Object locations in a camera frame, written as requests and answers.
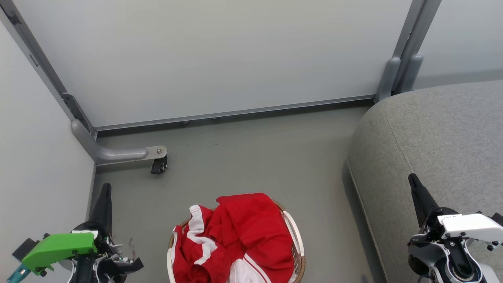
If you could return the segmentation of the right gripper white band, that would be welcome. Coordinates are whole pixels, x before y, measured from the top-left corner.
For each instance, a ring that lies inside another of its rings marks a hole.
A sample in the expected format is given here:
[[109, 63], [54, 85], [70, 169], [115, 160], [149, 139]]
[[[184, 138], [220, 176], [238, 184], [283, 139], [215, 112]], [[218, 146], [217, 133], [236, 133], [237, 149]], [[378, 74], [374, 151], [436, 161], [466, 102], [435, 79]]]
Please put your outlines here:
[[439, 207], [415, 173], [408, 176], [411, 195], [421, 227], [419, 247], [430, 243], [444, 245], [447, 240], [473, 239], [489, 246], [503, 245], [503, 227], [481, 211], [463, 215], [451, 208]]

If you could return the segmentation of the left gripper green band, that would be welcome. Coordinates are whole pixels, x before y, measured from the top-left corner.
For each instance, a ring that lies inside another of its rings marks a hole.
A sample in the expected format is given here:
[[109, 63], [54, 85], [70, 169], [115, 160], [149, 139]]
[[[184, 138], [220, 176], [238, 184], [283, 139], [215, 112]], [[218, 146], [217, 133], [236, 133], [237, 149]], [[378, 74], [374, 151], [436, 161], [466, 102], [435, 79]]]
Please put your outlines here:
[[140, 258], [122, 256], [120, 247], [112, 240], [112, 186], [104, 183], [90, 221], [70, 233], [46, 233], [22, 265], [41, 277], [53, 271], [56, 263], [68, 269], [71, 277], [127, 277], [143, 269]]

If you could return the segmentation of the grey fabric sofa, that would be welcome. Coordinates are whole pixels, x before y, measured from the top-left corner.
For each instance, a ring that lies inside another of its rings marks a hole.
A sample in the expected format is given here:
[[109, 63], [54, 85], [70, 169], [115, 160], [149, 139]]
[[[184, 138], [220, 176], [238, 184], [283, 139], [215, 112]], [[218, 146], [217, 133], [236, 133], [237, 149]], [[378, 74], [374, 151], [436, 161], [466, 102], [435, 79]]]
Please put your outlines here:
[[402, 93], [371, 107], [347, 154], [387, 283], [416, 283], [407, 243], [419, 231], [408, 176], [439, 206], [503, 215], [503, 79]]

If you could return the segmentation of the grey partition foot bar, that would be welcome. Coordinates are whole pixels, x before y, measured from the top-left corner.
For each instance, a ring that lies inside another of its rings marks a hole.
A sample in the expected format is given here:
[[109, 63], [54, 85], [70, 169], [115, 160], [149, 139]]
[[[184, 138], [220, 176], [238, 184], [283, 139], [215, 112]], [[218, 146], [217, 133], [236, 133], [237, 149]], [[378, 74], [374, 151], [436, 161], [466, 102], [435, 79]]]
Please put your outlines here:
[[81, 121], [77, 119], [72, 120], [71, 131], [96, 165], [156, 160], [163, 159], [167, 156], [167, 148], [162, 145], [152, 147], [128, 147], [122, 149], [103, 147], [96, 142]]

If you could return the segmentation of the black caster wheel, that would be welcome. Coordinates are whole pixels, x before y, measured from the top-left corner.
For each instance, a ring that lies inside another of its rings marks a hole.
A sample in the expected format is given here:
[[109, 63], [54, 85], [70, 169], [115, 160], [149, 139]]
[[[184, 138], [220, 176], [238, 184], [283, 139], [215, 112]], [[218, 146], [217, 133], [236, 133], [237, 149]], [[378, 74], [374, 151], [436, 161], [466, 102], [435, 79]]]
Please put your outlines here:
[[163, 158], [154, 159], [151, 167], [151, 174], [160, 175], [167, 170], [168, 165], [168, 156], [164, 156]]

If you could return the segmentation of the grey partition post with hinge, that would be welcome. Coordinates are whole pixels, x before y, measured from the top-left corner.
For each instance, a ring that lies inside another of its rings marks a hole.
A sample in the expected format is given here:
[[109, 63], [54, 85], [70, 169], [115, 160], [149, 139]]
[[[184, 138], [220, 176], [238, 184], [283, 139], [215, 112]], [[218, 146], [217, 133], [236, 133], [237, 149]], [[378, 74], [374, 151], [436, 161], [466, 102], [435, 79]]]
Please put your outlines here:
[[83, 113], [77, 100], [68, 93], [68, 90], [52, 67], [13, 0], [0, 0], [0, 21], [6, 25], [7, 30], [55, 97], [67, 117], [71, 121], [79, 120], [93, 139], [96, 139], [97, 133], [95, 129]]

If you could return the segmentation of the grey partition bottom rail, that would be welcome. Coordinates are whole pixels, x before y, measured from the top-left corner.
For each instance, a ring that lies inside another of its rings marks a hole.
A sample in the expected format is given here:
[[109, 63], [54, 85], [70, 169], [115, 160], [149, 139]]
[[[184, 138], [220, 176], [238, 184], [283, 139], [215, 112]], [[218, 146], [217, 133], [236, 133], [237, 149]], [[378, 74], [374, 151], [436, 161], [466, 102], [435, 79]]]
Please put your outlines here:
[[94, 129], [95, 129], [95, 131], [99, 132], [99, 131], [109, 131], [109, 130], [119, 130], [119, 129], [130, 129], [130, 128], [135, 128], [135, 127], [149, 127], [149, 126], [160, 125], [160, 124], [170, 124], [170, 123], [194, 121], [194, 120], [201, 120], [201, 119], [222, 118], [222, 117], [234, 116], [234, 115], [247, 115], [247, 114], [271, 112], [271, 111], [279, 111], [279, 110], [290, 110], [290, 109], [296, 109], [296, 108], [307, 108], [307, 107], [318, 107], [318, 106], [323, 106], [323, 105], [334, 105], [334, 104], [339, 104], [339, 103], [363, 101], [363, 100], [374, 99], [374, 98], [376, 98], [376, 94], [354, 96], [354, 97], [347, 97], [347, 98], [329, 99], [329, 100], [307, 102], [307, 103], [295, 103], [295, 104], [282, 105], [282, 106], [254, 108], [254, 109], [248, 109], [248, 110], [220, 112], [220, 113], [214, 113], [214, 114], [193, 115], [193, 116], [186, 116], [183, 118], [167, 118], [167, 119], [157, 119], [157, 120], [152, 120], [152, 121], [141, 121], [141, 122], [133, 122], [133, 123], [115, 124], [115, 125], [108, 125], [108, 126], [103, 126], [103, 127], [94, 127]]

